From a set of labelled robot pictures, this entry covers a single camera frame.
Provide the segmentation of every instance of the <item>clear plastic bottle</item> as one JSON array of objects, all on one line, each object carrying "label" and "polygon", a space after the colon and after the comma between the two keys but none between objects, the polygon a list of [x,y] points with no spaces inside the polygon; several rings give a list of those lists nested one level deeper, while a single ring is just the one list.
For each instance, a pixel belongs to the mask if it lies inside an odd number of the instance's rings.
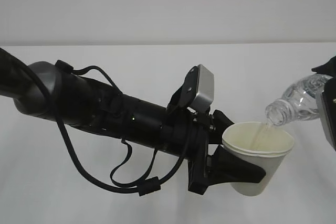
[{"label": "clear plastic bottle", "polygon": [[313,74],[289,86],[280,99],[266,107],[265,114],[269,123],[282,126],[296,120],[319,118],[315,96],[331,78],[325,74]]}]

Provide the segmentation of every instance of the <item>robotic arm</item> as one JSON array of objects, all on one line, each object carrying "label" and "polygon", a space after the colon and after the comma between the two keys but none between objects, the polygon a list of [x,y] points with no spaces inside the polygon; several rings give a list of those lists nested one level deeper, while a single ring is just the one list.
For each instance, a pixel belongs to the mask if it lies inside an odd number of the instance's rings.
[{"label": "robotic arm", "polygon": [[[82,77],[100,71],[111,85]],[[214,77],[203,65],[193,67],[167,107],[123,94],[99,67],[74,70],[57,61],[26,66],[0,48],[0,95],[13,98],[19,112],[56,121],[70,157],[78,172],[88,181],[115,193],[145,195],[160,190],[183,160],[188,161],[188,190],[202,195],[208,186],[226,182],[258,183],[265,171],[226,151],[221,145],[224,130],[233,124],[223,112],[209,114],[214,96]],[[138,180],[117,185],[105,184],[82,167],[71,144],[65,124],[91,134],[122,139],[154,149],[152,163]],[[213,155],[208,145],[218,145]],[[178,156],[172,170],[163,178],[148,178],[157,151]]]}]

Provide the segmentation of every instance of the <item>white surface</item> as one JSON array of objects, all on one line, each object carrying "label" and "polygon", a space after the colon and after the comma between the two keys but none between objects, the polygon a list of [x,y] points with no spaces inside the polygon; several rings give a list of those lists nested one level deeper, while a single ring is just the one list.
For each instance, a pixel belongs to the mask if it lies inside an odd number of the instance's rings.
[{"label": "white surface", "polygon": [[0,44],[336,41],[335,0],[0,0]]},{"label": "white surface", "polygon": [[[127,94],[167,105],[187,71],[202,63],[215,75],[213,109],[234,122],[262,121],[265,106],[310,68],[335,55],[336,44],[6,47],[26,63],[57,59],[76,68],[103,67]],[[89,76],[103,80],[98,73]],[[296,139],[265,191],[245,197],[230,184],[202,197],[187,191],[187,167],[160,192],[117,195],[88,183],[75,170],[55,123],[20,115],[0,98],[0,217],[5,224],[46,223],[335,223],[336,154],[318,120],[287,127]],[[69,128],[83,165],[105,182],[126,149],[120,141]],[[127,182],[147,168],[152,151],[134,156],[116,178]],[[176,157],[160,153],[153,175]]]},{"label": "white surface", "polygon": [[283,158],[292,150],[294,139],[280,128],[245,122],[227,128],[223,134],[223,144],[233,155],[265,170],[266,176],[257,184],[231,183],[237,192],[256,196],[264,191]]}]

